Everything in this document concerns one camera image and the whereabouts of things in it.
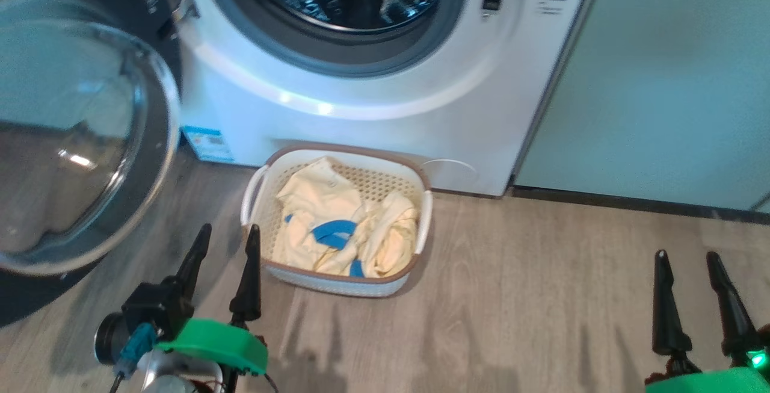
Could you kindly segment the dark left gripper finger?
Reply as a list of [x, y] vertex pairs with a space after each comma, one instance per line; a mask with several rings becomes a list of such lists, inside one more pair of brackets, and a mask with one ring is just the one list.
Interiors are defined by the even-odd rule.
[[205, 223], [195, 237], [193, 244], [185, 254], [175, 274], [175, 283], [182, 291], [194, 291], [201, 264], [208, 253], [212, 224]]
[[258, 225], [253, 224], [248, 230], [245, 243], [247, 261], [243, 267], [240, 283], [235, 296], [229, 303], [232, 317], [231, 325], [246, 325], [256, 321], [262, 315], [261, 302], [261, 234]]

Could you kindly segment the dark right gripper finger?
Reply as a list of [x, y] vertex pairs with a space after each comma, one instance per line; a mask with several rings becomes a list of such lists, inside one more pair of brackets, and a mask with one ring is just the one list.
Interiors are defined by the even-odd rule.
[[728, 357], [751, 357], [761, 351], [761, 338], [746, 311], [720, 255], [707, 252], [710, 286], [718, 298], [723, 340], [721, 351]]
[[692, 350], [691, 338], [682, 328], [673, 285], [668, 254], [658, 250], [654, 256], [652, 351], [660, 356], [685, 356]]

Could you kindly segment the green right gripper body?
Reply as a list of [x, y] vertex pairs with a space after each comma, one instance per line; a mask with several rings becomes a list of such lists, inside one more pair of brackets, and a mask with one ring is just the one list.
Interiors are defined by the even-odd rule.
[[763, 348], [748, 351], [742, 360], [723, 371], [699, 372], [687, 376], [666, 376], [654, 372], [644, 382], [646, 392], [768, 392], [769, 325], [759, 328]]

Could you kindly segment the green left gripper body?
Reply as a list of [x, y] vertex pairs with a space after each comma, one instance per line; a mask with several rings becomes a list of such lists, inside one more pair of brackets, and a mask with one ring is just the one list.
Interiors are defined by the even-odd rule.
[[175, 338], [157, 341], [156, 360], [163, 357], [194, 392], [236, 392], [242, 377], [269, 378], [267, 346], [242, 321], [189, 319]]

